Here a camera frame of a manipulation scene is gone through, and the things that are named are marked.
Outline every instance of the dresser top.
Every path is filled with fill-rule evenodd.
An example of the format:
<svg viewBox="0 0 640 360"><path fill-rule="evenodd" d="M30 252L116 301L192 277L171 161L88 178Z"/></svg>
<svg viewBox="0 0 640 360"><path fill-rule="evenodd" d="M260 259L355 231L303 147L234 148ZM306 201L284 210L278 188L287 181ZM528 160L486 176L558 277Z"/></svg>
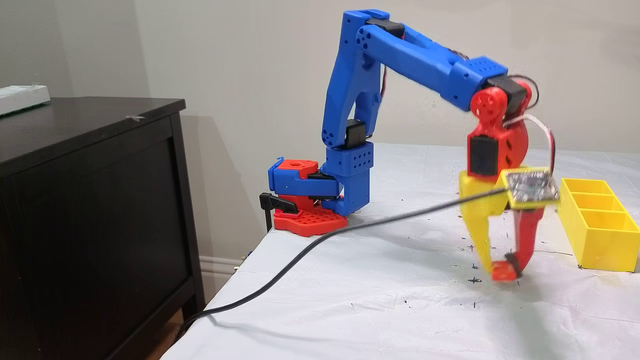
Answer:
<svg viewBox="0 0 640 360"><path fill-rule="evenodd" d="M182 99L55 97L0 117L0 177L167 117Z"/></svg>

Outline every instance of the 3d printed robot arm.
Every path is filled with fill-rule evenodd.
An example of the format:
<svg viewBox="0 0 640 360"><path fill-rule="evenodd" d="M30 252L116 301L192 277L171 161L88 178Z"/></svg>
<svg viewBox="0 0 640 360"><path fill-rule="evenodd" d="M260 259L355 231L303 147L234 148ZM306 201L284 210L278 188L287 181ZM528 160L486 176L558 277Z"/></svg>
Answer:
<svg viewBox="0 0 640 360"><path fill-rule="evenodd" d="M502 170L520 166L528 148L526 127L522 122L505 127L503 119L521 115L529 105L531 89L526 83L508 76L505 66L487 57L467 58L404 24L389 21L388 13L345 12L321 130L326 161L318 167L315 161L280 159L269 169L271 191L298 207L297 214L276 210L276 229L303 236L327 233L345 226L344 216L369 203L374 145L366 139L375 130L382 100L382 65L478 118L478 126L467 136L461 196L491 188ZM349 119L354 105L355 115ZM494 271L494 278L510 280L531 257L542 209L516 213L517 250L508 257L514 260L493 266L487 218L502 213L505 205L494 201L485 212L465 208L462 213L474 242L482 249L478 253L485 269L491 272L492 267L502 266L504 271Z"/></svg>

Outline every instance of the baseboard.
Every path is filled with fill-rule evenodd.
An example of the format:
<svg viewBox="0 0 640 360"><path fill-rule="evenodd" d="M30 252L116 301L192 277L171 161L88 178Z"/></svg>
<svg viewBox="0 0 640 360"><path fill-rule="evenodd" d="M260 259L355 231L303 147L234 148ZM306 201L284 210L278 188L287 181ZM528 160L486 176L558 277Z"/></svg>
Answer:
<svg viewBox="0 0 640 360"><path fill-rule="evenodd" d="M204 295L207 302L222 288L222 286L234 274L234 267L239 266L241 260L213 258L200 256L200 268L202 268L202 282Z"/></svg>

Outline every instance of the dark wooden dresser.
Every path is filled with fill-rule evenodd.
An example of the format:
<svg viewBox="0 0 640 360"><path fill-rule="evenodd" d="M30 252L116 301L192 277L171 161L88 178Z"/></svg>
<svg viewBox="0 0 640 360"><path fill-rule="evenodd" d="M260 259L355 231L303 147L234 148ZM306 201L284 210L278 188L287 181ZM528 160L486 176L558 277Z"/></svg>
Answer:
<svg viewBox="0 0 640 360"><path fill-rule="evenodd" d="M0 359L143 359L204 308L184 108L54 98L0 117Z"/></svg>

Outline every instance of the white wire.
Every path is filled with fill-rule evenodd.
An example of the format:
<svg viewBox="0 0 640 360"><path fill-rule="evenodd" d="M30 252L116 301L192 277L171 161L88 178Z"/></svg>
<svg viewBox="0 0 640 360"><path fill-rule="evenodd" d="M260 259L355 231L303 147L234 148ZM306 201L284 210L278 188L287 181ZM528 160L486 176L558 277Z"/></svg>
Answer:
<svg viewBox="0 0 640 360"><path fill-rule="evenodd" d="M519 117L515 117L511 120L505 121L502 126L507 127L509 125L515 124L519 121L530 120L534 124L536 124L542 131L547 135L547 140L549 141L549 151L550 151L550 159L549 159L549 170L551 172L554 171L554 165L556 162L556 141L554 140L554 135L551 133L551 129L549 129L542 121L530 114L523 114Z"/></svg>

